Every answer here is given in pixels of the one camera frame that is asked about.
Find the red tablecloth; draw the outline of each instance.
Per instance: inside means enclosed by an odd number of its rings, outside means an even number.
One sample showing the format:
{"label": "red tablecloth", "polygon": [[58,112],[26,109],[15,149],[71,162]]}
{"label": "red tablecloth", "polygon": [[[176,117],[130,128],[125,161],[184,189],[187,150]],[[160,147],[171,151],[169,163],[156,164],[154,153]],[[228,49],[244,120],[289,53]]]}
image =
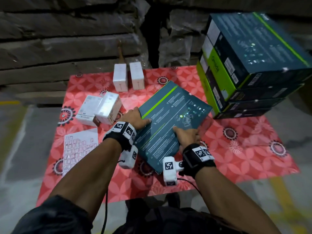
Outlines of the red tablecloth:
{"label": "red tablecloth", "polygon": [[[141,106],[169,80],[206,102],[195,66],[144,70],[144,75],[144,90],[133,90],[130,85],[127,92],[119,93],[123,107],[117,119],[127,110]],[[88,94],[99,96],[106,90],[116,92],[112,79],[113,72],[70,77],[37,205],[49,196],[62,178],[64,135],[92,128],[80,124],[75,118],[84,99]],[[209,148],[217,168],[231,181],[299,172],[265,116],[216,120],[207,130],[209,123],[207,119],[199,128],[202,145]],[[99,141],[109,129],[110,126],[101,124],[98,128]],[[176,161],[179,160],[181,154],[176,156]],[[132,170],[117,165],[109,185],[108,202],[193,189],[185,181],[179,181],[177,186],[164,187],[161,180],[139,157]]]}

